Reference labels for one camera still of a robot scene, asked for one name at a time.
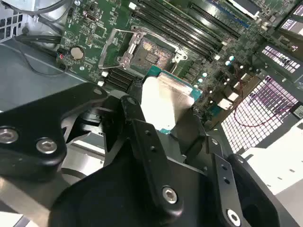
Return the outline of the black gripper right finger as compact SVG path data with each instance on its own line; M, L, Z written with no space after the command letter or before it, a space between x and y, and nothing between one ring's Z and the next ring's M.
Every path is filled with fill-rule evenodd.
M218 140L205 132L191 108L178 118L173 129L185 163L201 170L207 177L207 189L220 223L224 227L246 227L232 167L224 159Z

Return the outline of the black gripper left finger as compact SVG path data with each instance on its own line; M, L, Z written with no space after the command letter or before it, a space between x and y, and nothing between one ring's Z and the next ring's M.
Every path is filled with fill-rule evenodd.
M159 137L131 96L108 96L83 83L0 115L0 173L30 181L51 180L67 155L67 143L86 134L84 113L101 118L106 146L104 167L129 155L143 175L152 206L169 218L183 211Z

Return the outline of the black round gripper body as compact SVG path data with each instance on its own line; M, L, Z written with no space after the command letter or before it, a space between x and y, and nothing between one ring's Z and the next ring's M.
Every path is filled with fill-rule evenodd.
M219 227L209 179L177 162L169 166L184 198L183 211L169 218L151 203L143 175L126 155L66 189L53 205L52 227Z

